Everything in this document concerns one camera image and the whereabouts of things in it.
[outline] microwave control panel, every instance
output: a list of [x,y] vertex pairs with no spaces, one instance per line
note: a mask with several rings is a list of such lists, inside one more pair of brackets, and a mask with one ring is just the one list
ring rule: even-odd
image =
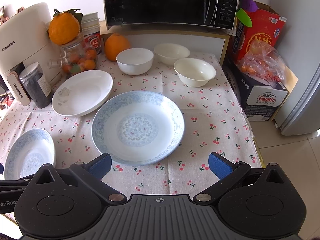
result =
[[214,27],[232,30],[238,0],[217,0]]

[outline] cherry print tablecloth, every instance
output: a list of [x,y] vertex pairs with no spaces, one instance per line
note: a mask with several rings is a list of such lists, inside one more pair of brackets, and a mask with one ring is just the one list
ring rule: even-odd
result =
[[[204,53],[190,56],[211,63],[217,71],[216,77],[204,87],[184,85],[173,67],[157,60],[144,75],[128,76],[116,63],[108,61],[104,55],[99,56],[99,69],[109,72],[114,79],[110,97],[130,90],[154,91],[173,100],[184,115],[183,140],[169,157],[141,167],[112,164],[111,171],[102,180],[128,197],[134,193],[187,193],[192,198],[218,181],[208,167],[208,155],[213,151],[232,162],[241,160],[261,167],[241,107],[217,59]],[[100,154],[91,138],[95,114],[96,111],[80,118],[67,118],[55,114],[51,105],[37,109],[34,102],[22,106],[15,100],[0,124],[0,163],[5,164],[15,140],[32,128],[43,128],[51,134],[56,147],[57,169],[76,161],[91,161]]]

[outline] metal screw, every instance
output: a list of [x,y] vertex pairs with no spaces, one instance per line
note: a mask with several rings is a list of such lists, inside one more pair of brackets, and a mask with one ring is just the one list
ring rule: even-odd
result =
[[117,201],[121,201],[124,199],[124,196],[121,194],[112,194],[109,196],[109,200],[117,202]]
[[199,194],[196,196],[196,199],[201,202],[207,202],[211,200],[211,196],[208,194]]

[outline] microwave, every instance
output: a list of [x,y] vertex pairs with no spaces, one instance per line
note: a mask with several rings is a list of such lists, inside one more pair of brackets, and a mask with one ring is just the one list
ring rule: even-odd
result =
[[238,0],[104,0],[107,26],[178,23],[232,30]]

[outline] yellow logo on red box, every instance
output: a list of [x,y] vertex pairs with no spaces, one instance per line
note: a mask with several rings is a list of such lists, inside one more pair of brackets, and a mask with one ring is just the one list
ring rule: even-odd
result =
[[256,33],[248,41],[248,45],[247,45],[247,48],[246,48],[247,52],[249,51],[249,48],[250,48],[250,45],[251,45],[253,39],[257,39],[259,41],[265,41],[266,43],[271,45],[271,37],[268,34],[266,34],[266,33]]

